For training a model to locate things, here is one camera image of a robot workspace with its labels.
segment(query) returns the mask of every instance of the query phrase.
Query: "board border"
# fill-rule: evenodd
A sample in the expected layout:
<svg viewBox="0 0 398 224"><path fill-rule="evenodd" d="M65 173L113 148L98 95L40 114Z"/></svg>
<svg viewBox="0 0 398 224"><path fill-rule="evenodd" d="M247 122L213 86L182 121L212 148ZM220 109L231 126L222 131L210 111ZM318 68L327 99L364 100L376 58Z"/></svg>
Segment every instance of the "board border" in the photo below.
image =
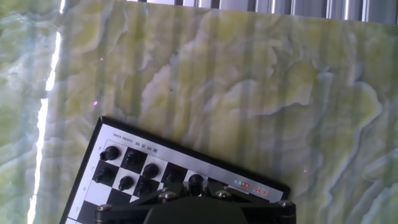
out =
<svg viewBox="0 0 398 224"><path fill-rule="evenodd" d="M173 149L175 151L181 152L183 154L186 154L188 156L194 157L194 158L199 159L201 161L213 164L213 165L215 165L217 167L220 167L222 169L228 170L228 171L233 172L235 174L241 175L241 176L246 177L248 179L251 179L251 180L253 180L255 182L259 182L259 183L262 183L262 184L264 184L266 186L272 187L273 189L279 190L279 191L283 192L281 200L286 200L288 198L289 194L290 194L290 187L285 185L285 184L283 184L282 182L279 182L277 180L273 180L273 179L268 178L268 177L261 176L259 174L255 174L255 173L250 172L248 170L245 170L243 168L236 167L236 166L234 166L232 164L229 164L229 163L227 163L225 161L221 161L219 159L212 158L212 157L207 156L205 154L202 154L202 153L200 153L198 151L194 151L192 149L189 149L189 148L181 146L181 145L179 145L177 143L165 140L165 139L163 139L161 137L158 137L158 136L155 136L153 134L149 134L149 133L147 133L147 132L145 132L145 131L143 131L143 130L141 130L139 128L135 128L133 126L124 124L122 121L118 121L116 119L109 118L107 116L100 116L98 118L97 124L96 124L96 126L94 128L94 131L93 131L93 135L91 136L91 139L90 139L90 142L88 144L87 150L86 150L85 155L83 157L83 160L81 162L81 166L80 166L79 171L77 173L77 176L76 176L75 182L73 184L72 190L70 192L70 195L69 195L67 204L65 206L65 209L63 211L63 215L61 217L60 224L64 224L66 222L67 218L68 218L68 214L69 214L70 208L72 206L72 203L73 203L73 201L75 199L75 195L77 193L77 190L79 188L79 185L80 185L80 182L81 182L81 178L83 177L84 170L86 169L86 166L87 166L88 160L90 159L90 155L91 155L91 153L93 151L95 142L96 142L96 140L98 138L98 135L100 133L102 125L104 125L104 124L109 125L111 127L114 127L116 129L120 129L121 131L125 131L127 133L133 134L133 135L138 136L140 138L147 139L148 141L152 141L152 142L154 142L156 144L163 145L163 146L165 146L167 148L170 148L170 149Z"/></svg>

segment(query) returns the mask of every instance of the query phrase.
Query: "green marble surface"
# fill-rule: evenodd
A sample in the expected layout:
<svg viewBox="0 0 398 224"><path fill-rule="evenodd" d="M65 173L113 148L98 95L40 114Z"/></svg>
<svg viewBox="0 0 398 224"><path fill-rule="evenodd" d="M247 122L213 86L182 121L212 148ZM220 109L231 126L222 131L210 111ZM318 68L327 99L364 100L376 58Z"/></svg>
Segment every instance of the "green marble surface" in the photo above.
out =
<svg viewBox="0 0 398 224"><path fill-rule="evenodd" d="M398 28L123 1L0 2L0 223L58 223L107 115L398 222Z"/></svg>

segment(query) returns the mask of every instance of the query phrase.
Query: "black chess piece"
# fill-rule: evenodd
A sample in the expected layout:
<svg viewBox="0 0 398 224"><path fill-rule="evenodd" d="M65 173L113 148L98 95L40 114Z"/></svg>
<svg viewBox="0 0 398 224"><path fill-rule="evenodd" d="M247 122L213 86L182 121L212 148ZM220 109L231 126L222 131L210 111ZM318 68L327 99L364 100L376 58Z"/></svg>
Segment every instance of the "black chess piece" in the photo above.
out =
<svg viewBox="0 0 398 224"><path fill-rule="evenodd" d="M203 188L203 177L199 174L193 174L188 180L188 185L191 195L199 196Z"/></svg>
<svg viewBox="0 0 398 224"><path fill-rule="evenodd" d="M99 155L99 159L102 161L115 160L119 156L119 149L114 146L107 147L101 154Z"/></svg>
<svg viewBox="0 0 398 224"><path fill-rule="evenodd" d="M112 172L109 169L103 169L95 176L94 181L100 183L101 181L109 180L112 178Z"/></svg>
<svg viewBox="0 0 398 224"><path fill-rule="evenodd" d="M175 171L170 171L167 174L165 183L164 183L164 187L169 186L169 184L171 183L176 183L176 182L183 182L181 175Z"/></svg>
<svg viewBox="0 0 398 224"><path fill-rule="evenodd" d="M123 191L123 190L130 189L133 184L134 184L134 180L129 176L125 176L120 180L119 190Z"/></svg>
<svg viewBox="0 0 398 224"><path fill-rule="evenodd" d="M159 173L159 168L155 164L148 164L145 166L142 176L145 178L154 178Z"/></svg>
<svg viewBox="0 0 398 224"><path fill-rule="evenodd" d="M148 181L142 181L138 186L137 186L137 195L138 197L145 196L150 193L150 183Z"/></svg>
<svg viewBox="0 0 398 224"><path fill-rule="evenodd" d="M138 152L132 151L127 155L126 164L128 166L136 165L140 163L140 161L141 161L141 155Z"/></svg>

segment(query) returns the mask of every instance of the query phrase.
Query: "screw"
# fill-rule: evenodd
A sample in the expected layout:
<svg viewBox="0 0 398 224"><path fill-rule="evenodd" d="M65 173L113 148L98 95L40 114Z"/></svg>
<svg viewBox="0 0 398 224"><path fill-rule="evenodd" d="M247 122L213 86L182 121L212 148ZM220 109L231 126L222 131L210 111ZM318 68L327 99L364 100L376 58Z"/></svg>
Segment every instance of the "screw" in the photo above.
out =
<svg viewBox="0 0 398 224"><path fill-rule="evenodd" d="M291 202L290 200L281 200L280 202L278 202L278 204L282 207L286 207L289 205L293 205L293 202Z"/></svg>
<svg viewBox="0 0 398 224"><path fill-rule="evenodd" d="M112 208L112 205L104 204L97 207L98 211L107 211Z"/></svg>
<svg viewBox="0 0 398 224"><path fill-rule="evenodd" d="M226 197L230 197L231 194L229 192L227 192L226 190L219 190L219 191L216 191L216 196L218 198L226 198Z"/></svg>
<svg viewBox="0 0 398 224"><path fill-rule="evenodd" d="M175 197L175 193L174 192L164 192L159 194L159 198L161 199L171 199Z"/></svg>

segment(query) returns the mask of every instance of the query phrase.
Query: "black metal bracket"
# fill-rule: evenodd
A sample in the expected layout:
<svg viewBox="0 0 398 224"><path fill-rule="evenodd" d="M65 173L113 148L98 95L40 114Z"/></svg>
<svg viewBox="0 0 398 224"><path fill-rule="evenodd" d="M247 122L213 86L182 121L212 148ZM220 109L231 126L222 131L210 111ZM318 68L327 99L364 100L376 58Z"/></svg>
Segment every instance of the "black metal bracket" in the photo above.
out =
<svg viewBox="0 0 398 224"><path fill-rule="evenodd" d="M283 223L296 224L296 206L290 201L269 203L219 182L201 183L201 197L190 195L190 185L171 183L129 205L101 205L96 224L116 223Z"/></svg>

